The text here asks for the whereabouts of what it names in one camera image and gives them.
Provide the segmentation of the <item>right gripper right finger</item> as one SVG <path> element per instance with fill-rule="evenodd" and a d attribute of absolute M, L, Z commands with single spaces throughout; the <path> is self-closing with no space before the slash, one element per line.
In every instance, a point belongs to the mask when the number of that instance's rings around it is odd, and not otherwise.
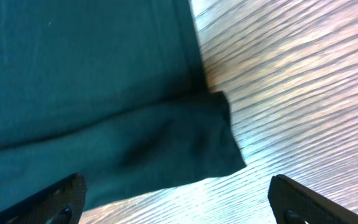
<path fill-rule="evenodd" d="M 358 224 L 358 214 L 282 174 L 272 177 L 268 200 L 277 224 Z"/>

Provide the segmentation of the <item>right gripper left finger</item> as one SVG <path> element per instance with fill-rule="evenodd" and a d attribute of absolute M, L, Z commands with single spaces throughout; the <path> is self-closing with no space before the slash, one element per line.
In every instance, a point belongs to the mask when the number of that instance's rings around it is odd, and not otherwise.
<path fill-rule="evenodd" d="M 83 175 L 69 175 L 1 211 L 0 224 L 78 224 L 86 192 Z"/>

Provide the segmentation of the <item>black t-shirt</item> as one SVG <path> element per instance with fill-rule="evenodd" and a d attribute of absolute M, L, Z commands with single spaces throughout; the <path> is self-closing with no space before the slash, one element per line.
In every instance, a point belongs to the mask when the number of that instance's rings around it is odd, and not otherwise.
<path fill-rule="evenodd" d="M 86 209 L 245 167 L 179 0 L 0 0 L 0 211 L 79 173 Z"/>

